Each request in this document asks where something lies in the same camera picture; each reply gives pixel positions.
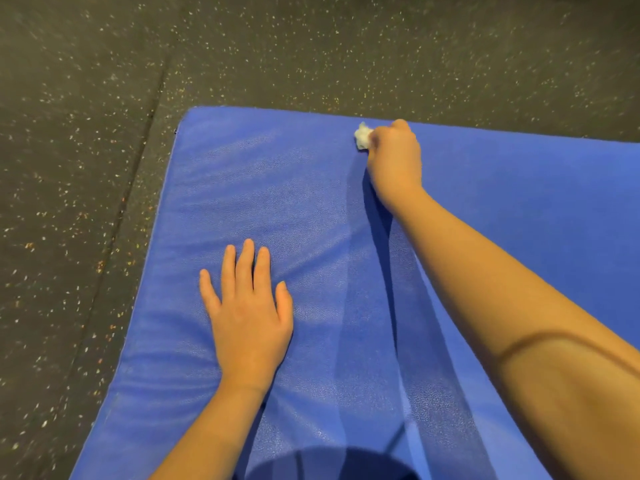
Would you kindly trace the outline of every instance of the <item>crumpled white tissue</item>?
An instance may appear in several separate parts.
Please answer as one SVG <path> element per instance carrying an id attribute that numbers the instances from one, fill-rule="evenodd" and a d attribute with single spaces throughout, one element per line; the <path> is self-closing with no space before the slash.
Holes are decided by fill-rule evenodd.
<path id="1" fill-rule="evenodd" d="M 372 131 L 366 124 L 360 123 L 356 133 L 353 134 L 356 137 L 356 146 L 359 150 L 366 150 L 369 147 L 369 135 Z"/>

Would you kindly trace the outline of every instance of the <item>person's right arm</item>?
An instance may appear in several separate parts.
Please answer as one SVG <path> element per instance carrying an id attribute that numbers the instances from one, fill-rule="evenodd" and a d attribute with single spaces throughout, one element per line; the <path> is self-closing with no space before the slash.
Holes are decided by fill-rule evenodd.
<path id="1" fill-rule="evenodd" d="M 371 142 L 378 197 L 537 452 L 580 480 L 638 477 L 638 350 L 437 204 L 405 121 Z"/>

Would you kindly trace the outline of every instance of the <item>human arm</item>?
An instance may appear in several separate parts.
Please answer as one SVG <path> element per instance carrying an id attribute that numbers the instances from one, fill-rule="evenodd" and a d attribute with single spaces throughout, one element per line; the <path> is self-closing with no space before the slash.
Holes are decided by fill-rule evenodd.
<path id="1" fill-rule="evenodd" d="M 452 320 L 531 442 L 569 476 L 640 471 L 640 353 L 421 185 L 406 122 L 377 128 L 367 165 Z"/>
<path id="2" fill-rule="evenodd" d="M 284 282 L 271 294 L 269 251 L 250 239 L 236 265 L 228 246 L 222 263 L 222 301 L 200 272 L 200 293 L 211 318 L 220 385 L 150 480 L 227 480 L 233 475 L 253 420 L 293 332 L 293 301 Z"/>

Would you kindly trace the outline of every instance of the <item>blue vinyl surface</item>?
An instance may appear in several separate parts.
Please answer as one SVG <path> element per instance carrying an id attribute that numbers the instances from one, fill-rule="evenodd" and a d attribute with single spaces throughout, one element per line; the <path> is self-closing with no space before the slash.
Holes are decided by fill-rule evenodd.
<path id="1" fill-rule="evenodd" d="M 361 120 L 187 113 L 74 480 L 147 478 L 211 398 L 220 371 L 198 270 L 220 290 L 225 245 L 247 237 L 270 248 L 295 330 L 239 479 L 549 478 L 375 198 Z M 437 201 L 640 347 L 639 145 L 412 129 Z"/>

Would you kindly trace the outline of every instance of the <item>black floor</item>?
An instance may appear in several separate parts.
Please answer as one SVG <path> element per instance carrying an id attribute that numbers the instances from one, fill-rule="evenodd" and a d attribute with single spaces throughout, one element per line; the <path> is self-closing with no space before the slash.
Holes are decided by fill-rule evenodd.
<path id="1" fill-rule="evenodd" d="M 639 20 L 636 0 L 0 0 L 0 479 L 68 478 L 188 108 L 640 141 Z"/>

